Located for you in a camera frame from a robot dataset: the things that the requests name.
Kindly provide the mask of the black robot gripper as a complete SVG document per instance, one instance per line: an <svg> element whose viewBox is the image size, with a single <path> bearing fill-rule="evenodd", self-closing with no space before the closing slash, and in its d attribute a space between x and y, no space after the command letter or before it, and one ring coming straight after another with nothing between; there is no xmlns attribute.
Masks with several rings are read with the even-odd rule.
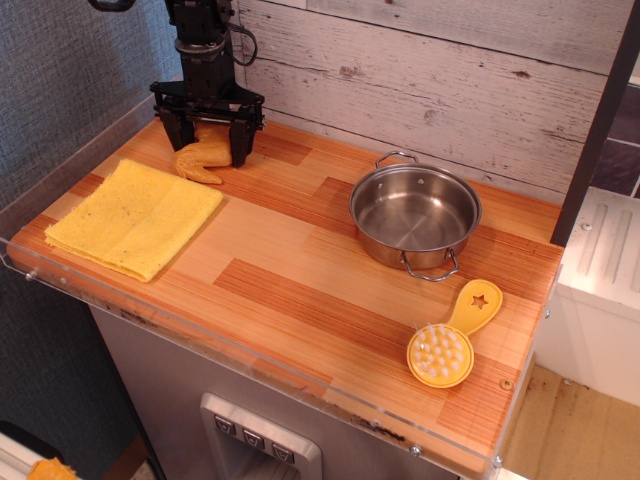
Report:
<svg viewBox="0 0 640 480"><path fill-rule="evenodd" d="M251 153L254 129L264 127L264 97L239 86L231 47L177 42L183 78L154 82L155 111L174 151L195 142L197 120L230 124L232 166L242 167Z"/></svg>

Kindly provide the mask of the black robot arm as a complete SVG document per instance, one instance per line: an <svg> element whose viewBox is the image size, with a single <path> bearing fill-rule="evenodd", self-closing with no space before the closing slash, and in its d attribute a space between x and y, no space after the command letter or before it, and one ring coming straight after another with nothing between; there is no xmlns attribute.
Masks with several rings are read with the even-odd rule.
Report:
<svg viewBox="0 0 640 480"><path fill-rule="evenodd" d="M175 150L195 141L198 121L228 126L232 165L241 167L255 133L264 128L264 97L236 83L235 67L251 65L256 55L237 59L232 34L255 36L231 22L235 10L229 1L167 1L165 6L176 29L183 79L151 84L156 115Z"/></svg>

